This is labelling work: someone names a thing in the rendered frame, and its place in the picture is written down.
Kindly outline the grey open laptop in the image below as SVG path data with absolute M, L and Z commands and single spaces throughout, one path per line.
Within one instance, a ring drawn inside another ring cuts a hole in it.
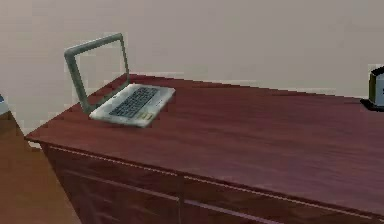
M 91 105 L 86 95 L 75 56 L 112 42 L 120 42 L 124 60 L 126 81 L 116 90 L 104 95 Z M 108 123 L 146 127 L 159 114 L 175 93 L 171 87 L 161 87 L 131 83 L 125 50 L 124 37 L 121 33 L 112 34 L 85 42 L 65 50 L 64 58 L 68 66 L 81 108 L 90 118 Z

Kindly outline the red-brown wooden chest of drawers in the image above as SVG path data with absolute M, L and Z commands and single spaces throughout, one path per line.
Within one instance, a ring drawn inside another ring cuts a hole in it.
M 384 224 L 384 113 L 355 98 L 138 76 L 150 126 L 73 106 L 29 135 L 82 224 Z

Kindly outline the grey box on black base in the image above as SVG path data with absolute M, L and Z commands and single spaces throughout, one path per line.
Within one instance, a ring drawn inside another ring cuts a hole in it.
M 370 111 L 384 112 L 384 65 L 369 73 L 368 98 L 360 103 Z

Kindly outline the blue and grey object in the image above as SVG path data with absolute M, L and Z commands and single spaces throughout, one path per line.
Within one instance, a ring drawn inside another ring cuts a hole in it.
M 9 111 L 9 107 L 5 102 L 4 97 L 0 94 L 0 115 L 3 115 Z

